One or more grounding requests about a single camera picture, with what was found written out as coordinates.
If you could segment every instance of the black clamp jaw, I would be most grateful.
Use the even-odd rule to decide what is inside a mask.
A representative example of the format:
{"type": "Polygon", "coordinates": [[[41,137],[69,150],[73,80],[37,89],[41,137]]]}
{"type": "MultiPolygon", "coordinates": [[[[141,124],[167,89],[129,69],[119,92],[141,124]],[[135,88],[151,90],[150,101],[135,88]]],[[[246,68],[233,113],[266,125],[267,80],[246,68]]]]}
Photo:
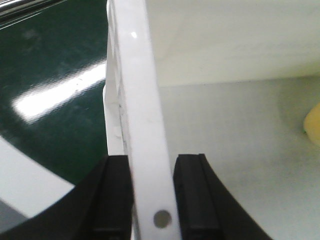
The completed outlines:
{"type": "MultiPolygon", "coordinates": [[[[271,240],[228,192],[204,154],[181,154],[173,174],[183,240],[271,240]]],[[[0,240],[129,240],[128,157],[108,156],[57,203],[0,240]]]]}

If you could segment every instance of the white plastic frame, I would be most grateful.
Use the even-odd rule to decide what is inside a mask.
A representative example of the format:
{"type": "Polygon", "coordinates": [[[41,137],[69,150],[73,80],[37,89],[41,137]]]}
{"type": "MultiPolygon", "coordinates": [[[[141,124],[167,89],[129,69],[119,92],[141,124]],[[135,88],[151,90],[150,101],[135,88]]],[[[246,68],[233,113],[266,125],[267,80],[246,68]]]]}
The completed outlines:
{"type": "Polygon", "coordinates": [[[178,212],[146,4],[144,0],[110,0],[107,12],[104,109],[108,154],[128,155],[137,218],[136,237],[178,240],[181,238],[178,212]],[[165,227],[155,225],[158,211],[169,213],[165,227]]]}

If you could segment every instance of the circular hole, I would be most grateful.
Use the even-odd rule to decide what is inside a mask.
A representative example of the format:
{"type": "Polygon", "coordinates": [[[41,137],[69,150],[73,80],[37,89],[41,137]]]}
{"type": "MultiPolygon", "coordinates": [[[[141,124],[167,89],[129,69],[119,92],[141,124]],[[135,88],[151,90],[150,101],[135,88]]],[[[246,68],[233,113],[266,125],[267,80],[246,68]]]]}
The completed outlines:
{"type": "Polygon", "coordinates": [[[154,215],[153,221],[157,228],[164,229],[171,223],[171,215],[166,210],[160,210],[154,215]]]}

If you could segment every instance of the white surface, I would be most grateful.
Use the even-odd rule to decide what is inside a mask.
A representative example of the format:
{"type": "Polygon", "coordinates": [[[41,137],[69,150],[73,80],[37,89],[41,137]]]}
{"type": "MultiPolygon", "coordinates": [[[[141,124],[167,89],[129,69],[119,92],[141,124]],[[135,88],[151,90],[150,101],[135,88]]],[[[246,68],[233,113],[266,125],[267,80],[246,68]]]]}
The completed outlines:
{"type": "MultiPolygon", "coordinates": [[[[178,212],[144,0],[109,1],[108,34],[112,57],[107,61],[113,67],[107,66],[107,78],[114,77],[111,88],[118,94],[124,153],[133,180],[137,237],[178,240],[178,212]],[[165,228],[154,224],[154,215],[160,210],[171,216],[165,228]]],[[[108,95],[110,83],[106,81],[106,119],[109,97],[113,96],[108,95]]],[[[109,135],[112,129],[108,121],[106,124],[109,135]]]]}
{"type": "Polygon", "coordinates": [[[73,185],[18,151],[0,136],[0,199],[31,218],[73,185]]]}
{"type": "Polygon", "coordinates": [[[318,0],[146,0],[161,86],[311,75],[318,0]]]}
{"type": "Polygon", "coordinates": [[[320,77],[160,88],[167,141],[205,153],[274,240],[320,239],[320,148],[303,131],[320,77]]]}

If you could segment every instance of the gray floor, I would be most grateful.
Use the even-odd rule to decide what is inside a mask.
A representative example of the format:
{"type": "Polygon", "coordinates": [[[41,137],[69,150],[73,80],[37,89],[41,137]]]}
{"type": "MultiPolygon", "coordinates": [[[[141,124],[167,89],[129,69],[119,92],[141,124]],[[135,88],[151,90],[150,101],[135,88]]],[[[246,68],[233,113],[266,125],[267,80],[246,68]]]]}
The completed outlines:
{"type": "Polygon", "coordinates": [[[0,200],[0,233],[22,223],[27,218],[0,200]]]}

